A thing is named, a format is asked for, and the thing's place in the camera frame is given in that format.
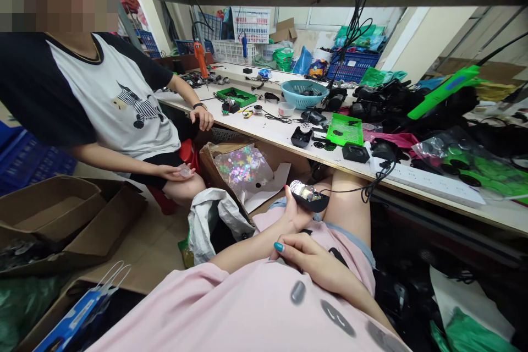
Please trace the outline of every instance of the small plastic container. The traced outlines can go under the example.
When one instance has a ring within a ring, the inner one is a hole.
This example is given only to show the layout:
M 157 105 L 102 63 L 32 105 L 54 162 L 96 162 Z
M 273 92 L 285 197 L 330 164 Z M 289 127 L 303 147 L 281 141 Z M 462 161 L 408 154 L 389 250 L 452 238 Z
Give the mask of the small plastic container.
M 279 116 L 291 117 L 295 111 L 295 105 L 288 102 L 279 103 Z

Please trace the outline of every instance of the green tray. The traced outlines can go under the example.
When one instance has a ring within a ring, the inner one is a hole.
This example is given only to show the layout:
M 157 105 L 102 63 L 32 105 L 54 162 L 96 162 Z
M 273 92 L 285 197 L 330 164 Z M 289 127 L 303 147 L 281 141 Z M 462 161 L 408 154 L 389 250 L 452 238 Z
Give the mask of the green tray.
M 348 121 L 359 121 L 354 125 L 348 125 Z M 332 114 L 332 120 L 328 127 L 326 138 L 339 146 L 352 143 L 358 146 L 363 145 L 363 126 L 359 118 L 348 117 L 342 114 Z
M 249 99 L 244 100 L 244 99 L 240 99 L 240 98 L 233 97 L 233 96 L 226 96 L 226 94 L 228 92 L 231 92 L 231 90 L 235 90 L 237 95 L 238 94 L 244 95 L 245 97 L 248 97 Z M 250 104 L 255 103 L 257 101 L 256 95 L 253 95 L 252 93 L 248 93 L 243 90 L 239 90 L 235 87 L 226 88 L 221 91 L 218 91 L 216 92 L 216 96 L 219 97 L 220 99 L 227 99 L 227 98 L 233 99 L 235 102 L 237 102 L 240 105 L 240 108 L 249 106 Z

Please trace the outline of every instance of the white table surface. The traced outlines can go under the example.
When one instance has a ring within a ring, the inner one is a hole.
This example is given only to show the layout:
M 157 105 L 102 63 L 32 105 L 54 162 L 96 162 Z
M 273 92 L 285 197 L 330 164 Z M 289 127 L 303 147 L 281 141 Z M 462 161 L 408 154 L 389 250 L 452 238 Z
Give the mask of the white table surface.
M 246 74 L 242 72 L 242 69 L 248 66 L 234 65 L 229 63 L 219 63 L 217 65 L 225 66 L 225 68 L 216 69 L 216 72 L 222 76 L 228 76 L 231 79 L 231 84 L 227 86 L 209 84 L 208 89 L 206 86 L 196 89 L 195 92 L 201 100 L 213 98 L 213 92 L 225 89 L 226 87 L 230 86 L 251 93 L 250 87 L 260 84 L 258 81 L 246 81 L 244 79 Z M 253 74 L 247 76 L 256 76 L 259 69 L 255 67 L 249 68 L 253 69 L 254 72 Z M 301 75 L 281 73 L 275 70 L 272 71 L 272 74 L 272 81 L 284 82 L 289 80 L 303 79 L 303 76 Z M 265 91 L 273 92 L 277 96 L 280 96 L 281 92 L 279 85 L 266 83 L 263 89 L 255 91 L 255 93 L 263 94 Z M 177 93 L 158 92 L 156 93 L 156 97 L 159 101 L 168 106 L 172 106 L 186 112 L 191 110 L 190 106 Z M 351 95 L 349 94 L 347 102 L 350 101 Z M 244 119 L 242 113 L 223 115 L 222 103 L 219 100 L 212 99 L 207 100 L 204 103 L 209 108 L 209 111 L 213 114 L 215 123 L 218 125 L 233 129 L 244 135 L 249 135 L 259 140 L 267 141 L 270 144 L 274 144 L 285 150 L 298 153 L 303 157 L 319 161 L 333 168 L 356 174 L 365 179 L 374 179 L 374 175 L 370 171 L 370 166 L 368 163 L 361 164 L 344 159 L 340 146 L 338 146 L 334 151 L 326 151 L 323 148 L 314 147 L 314 142 L 311 141 L 306 148 L 295 147 L 291 143 L 290 137 L 295 131 L 295 128 L 300 125 L 299 123 L 293 122 L 292 124 L 284 124 L 277 120 L 269 120 L 263 115 L 252 115 L 248 119 Z M 264 100 L 262 100 L 257 101 L 255 104 L 262 105 L 264 110 L 275 116 L 278 115 L 278 105 L 275 101 L 267 101 L 264 103 Z M 301 111 L 295 110 L 295 113 L 291 118 L 300 118 L 300 115 Z M 325 115 L 327 117 L 331 117 L 331 113 L 326 113 Z M 461 213 L 463 215 L 467 215 L 469 217 L 495 225 L 497 227 L 509 229 L 519 234 L 528 235 L 528 208 L 518 203 L 511 201 L 491 201 L 488 202 L 488 205 L 482 205 L 480 208 L 471 208 L 469 206 L 441 198 L 434 194 L 429 194 L 419 189 L 397 183 L 396 181 L 386 179 L 381 184 L 414 197 L 419 197 L 436 205 L 440 205 L 457 213 Z

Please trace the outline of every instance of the power strip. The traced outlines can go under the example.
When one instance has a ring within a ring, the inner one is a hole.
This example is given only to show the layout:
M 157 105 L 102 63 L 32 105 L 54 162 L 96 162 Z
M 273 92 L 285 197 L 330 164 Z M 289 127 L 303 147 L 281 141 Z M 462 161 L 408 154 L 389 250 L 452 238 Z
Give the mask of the power strip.
M 384 161 L 384 159 L 378 157 L 371 157 L 371 172 L 376 173 L 381 171 L 382 168 L 380 163 Z M 442 198 L 469 207 L 478 208 L 481 205 L 486 204 L 478 191 L 475 191 L 459 180 L 426 172 L 425 170 L 411 168 L 407 165 L 396 164 L 395 168 L 386 179 L 420 189 L 430 194 L 438 195 Z

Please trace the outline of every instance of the red stool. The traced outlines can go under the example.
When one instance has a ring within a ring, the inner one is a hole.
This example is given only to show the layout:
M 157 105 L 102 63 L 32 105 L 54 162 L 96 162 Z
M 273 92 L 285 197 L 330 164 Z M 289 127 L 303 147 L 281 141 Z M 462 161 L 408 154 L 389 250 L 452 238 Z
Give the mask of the red stool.
M 178 151 L 178 154 L 185 163 L 191 164 L 191 169 L 196 168 L 196 173 L 200 174 L 199 153 L 197 152 L 192 140 L 187 139 L 181 142 L 181 148 Z M 176 202 L 167 198 L 163 191 L 158 190 L 155 187 L 147 186 L 147 188 L 158 203 L 159 207 L 161 208 L 161 212 L 164 215 L 174 214 L 176 208 L 178 207 Z

